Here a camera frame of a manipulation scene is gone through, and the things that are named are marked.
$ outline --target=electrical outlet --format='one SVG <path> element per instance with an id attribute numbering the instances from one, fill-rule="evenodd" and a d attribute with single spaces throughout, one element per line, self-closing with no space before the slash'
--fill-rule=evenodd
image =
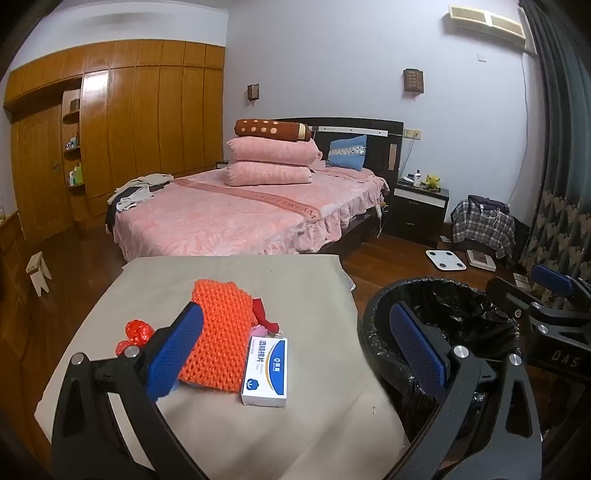
<path id="1" fill-rule="evenodd" d="M 404 129 L 404 138 L 412 138 L 414 140 L 421 140 L 421 131 L 412 130 L 410 128 Z"/>

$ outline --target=cable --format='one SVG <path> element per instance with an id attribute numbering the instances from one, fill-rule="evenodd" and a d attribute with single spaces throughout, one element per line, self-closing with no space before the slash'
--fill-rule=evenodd
<path id="1" fill-rule="evenodd" d="M 519 180 L 521 178 L 521 174 L 523 172 L 523 163 L 525 162 L 525 156 L 527 155 L 527 147 L 528 147 L 528 136 L 530 133 L 530 107 L 527 102 L 527 80 L 525 79 L 525 66 L 523 65 L 523 57 L 525 54 L 521 56 L 521 71 L 523 72 L 523 91 L 525 96 L 525 151 L 523 152 L 523 158 L 521 159 L 521 167 L 519 168 L 519 175 L 517 175 L 517 180 L 515 182 L 515 186 L 513 187 L 513 191 L 511 195 L 509 195 L 509 202 L 508 206 L 511 206 L 513 202 L 515 192 L 517 191 L 517 185 L 519 185 Z"/>
<path id="2" fill-rule="evenodd" d="M 482 218 L 486 219 L 486 220 L 494 220 L 492 226 L 494 227 L 499 221 L 501 221 L 501 209 L 497 208 L 496 209 L 496 215 L 495 216 L 490 216 L 487 217 L 484 214 L 484 205 L 480 204 L 480 215 Z"/>
<path id="3" fill-rule="evenodd" d="M 388 204 L 385 202 L 384 195 L 381 193 L 379 194 L 378 204 L 375 206 L 375 210 L 378 214 L 378 219 L 379 219 L 379 231 L 378 231 L 378 236 L 377 236 L 377 238 L 379 238 L 379 236 L 382 235 L 382 230 L 384 229 L 384 225 L 386 223 L 385 220 L 382 223 L 382 215 L 384 213 L 388 213 Z"/>
<path id="4" fill-rule="evenodd" d="M 417 134 L 414 134 L 413 139 L 410 142 L 410 148 L 408 149 L 408 155 L 407 155 L 407 159 L 404 161 L 404 166 L 401 166 L 401 168 L 398 170 L 398 178 L 400 178 L 401 176 L 404 175 L 404 169 L 406 168 L 406 165 L 408 163 L 408 159 L 410 158 L 410 152 L 413 151 L 413 145 L 414 145 L 414 140 L 417 137 Z"/>

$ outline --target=cotton pad box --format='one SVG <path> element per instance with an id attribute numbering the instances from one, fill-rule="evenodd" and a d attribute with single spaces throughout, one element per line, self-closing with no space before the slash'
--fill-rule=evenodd
<path id="1" fill-rule="evenodd" d="M 245 405 L 287 403 L 287 339 L 251 337 L 241 392 Z"/>

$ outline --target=beige tablecloth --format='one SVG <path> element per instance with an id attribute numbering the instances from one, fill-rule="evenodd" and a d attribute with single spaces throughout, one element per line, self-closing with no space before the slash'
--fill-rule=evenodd
<path id="1" fill-rule="evenodd" d="M 157 405 L 179 441 L 212 479 L 381 479 L 405 435 L 368 367 L 357 310 L 338 257 L 269 255 L 154 257 L 130 262 L 66 349 L 35 418 L 51 439 L 70 357 L 113 357 L 125 324 L 168 326 L 198 278 L 234 281 L 263 299 L 290 341 L 287 408 L 242 405 L 238 395 L 182 385 Z M 117 395 L 111 402 L 134 459 L 149 466 Z"/>

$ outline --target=white bathroom scale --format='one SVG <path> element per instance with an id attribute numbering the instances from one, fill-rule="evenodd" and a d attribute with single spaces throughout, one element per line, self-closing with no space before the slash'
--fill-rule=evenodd
<path id="1" fill-rule="evenodd" d="M 464 262 L 449 250 L 427 250 L 426 254 L 439 270 L 449 272 L 466 269 Z"/>

